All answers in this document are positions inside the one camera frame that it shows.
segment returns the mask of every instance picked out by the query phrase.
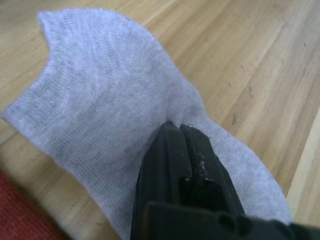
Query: wooden floor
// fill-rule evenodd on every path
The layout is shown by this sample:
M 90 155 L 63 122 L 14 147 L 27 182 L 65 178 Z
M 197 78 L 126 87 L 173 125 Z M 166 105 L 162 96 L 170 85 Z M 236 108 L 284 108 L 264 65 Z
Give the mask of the wooden floor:
M 298 223 L 320 226 L 319 0 L 2 0 L 0 110 L 44 68 L 40 9 L 114 9 L 150 30 L 208 115 L 270 169 Z M 0 168 L 68 236 L 118 239 L 86 190 L 3 120 Z

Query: knit fabric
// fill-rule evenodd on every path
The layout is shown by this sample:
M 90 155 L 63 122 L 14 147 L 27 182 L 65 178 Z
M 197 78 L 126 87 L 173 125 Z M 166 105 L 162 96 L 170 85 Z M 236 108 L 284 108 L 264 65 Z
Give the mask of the knit fabric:
M 40 12 L 38 20 L 46 67 L 2 117 L 86 187 L 122 239 L 143 156 L 167 121 L 210 137 L 246 214 L 292 220 L 267 168 L 207 117 L 196 88 L 145 28 L 102 9 Z
M 0 171 L 0 239 L 63 240 L 60 233 L 26 202 Z

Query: black tool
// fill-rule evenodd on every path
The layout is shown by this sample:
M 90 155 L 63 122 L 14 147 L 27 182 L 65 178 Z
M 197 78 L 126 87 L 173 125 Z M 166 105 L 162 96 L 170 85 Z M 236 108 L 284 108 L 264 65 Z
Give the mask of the black tool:
M 320 240 L 320 230 L 245 215 L 209 138 L 164 123 L 136 183 L 131 240 Z

